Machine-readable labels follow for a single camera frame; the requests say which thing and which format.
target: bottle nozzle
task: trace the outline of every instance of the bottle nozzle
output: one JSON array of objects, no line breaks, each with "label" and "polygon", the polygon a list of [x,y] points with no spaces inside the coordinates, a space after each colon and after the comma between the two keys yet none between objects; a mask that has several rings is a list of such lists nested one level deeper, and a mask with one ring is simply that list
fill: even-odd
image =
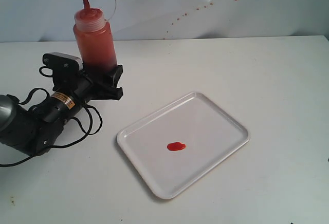
[{"label": "bottle nozzle", "polygon": [[85,10],[90,10],[90,4],[88,0],[83,0],[83,7]]}]

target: warning label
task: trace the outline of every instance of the warning label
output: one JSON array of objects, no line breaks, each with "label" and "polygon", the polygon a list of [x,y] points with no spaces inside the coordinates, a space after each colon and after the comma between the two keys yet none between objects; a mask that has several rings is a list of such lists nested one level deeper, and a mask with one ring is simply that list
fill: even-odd
[{"label": "warning label", "polygon": [[54,94],[51,95],[51,97],[54,97],[60,100],[61,102],[63,102],[68,107],[68,109],[71,109],[76,105],[70,97],[60,92],[55,92]]}]

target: ketchup blob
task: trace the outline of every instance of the ketchup blob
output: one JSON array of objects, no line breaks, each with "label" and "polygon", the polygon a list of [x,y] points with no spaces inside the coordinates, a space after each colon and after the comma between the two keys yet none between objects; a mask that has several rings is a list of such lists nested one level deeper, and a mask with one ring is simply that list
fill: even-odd
[{"label": "ketchup blob", "polygon": [[167,149],[170,151],[181,151],[186,148],[186,144],[181,142],[174,142],[167,145]]}]

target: red sauce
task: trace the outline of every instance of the red sauce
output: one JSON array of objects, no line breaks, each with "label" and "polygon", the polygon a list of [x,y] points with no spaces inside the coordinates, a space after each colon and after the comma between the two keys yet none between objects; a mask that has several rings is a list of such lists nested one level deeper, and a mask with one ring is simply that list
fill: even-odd
[{"label": "red sauce", "polygon": [[167,145],[167,149],[170,151],[181,151],[186,148],[186,144],[181,142],[174,142]]}]

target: white tray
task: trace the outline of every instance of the white tray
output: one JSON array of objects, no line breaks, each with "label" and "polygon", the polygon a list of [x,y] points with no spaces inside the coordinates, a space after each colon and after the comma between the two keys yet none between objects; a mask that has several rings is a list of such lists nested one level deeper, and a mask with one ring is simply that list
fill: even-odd
[{"label": "white tray", "polygon": [[[171,199],[249,141],[248,131],[203,94],[192,92],[117,135],[152,192]],[[182,142],[186,148],[169,151]]]}]

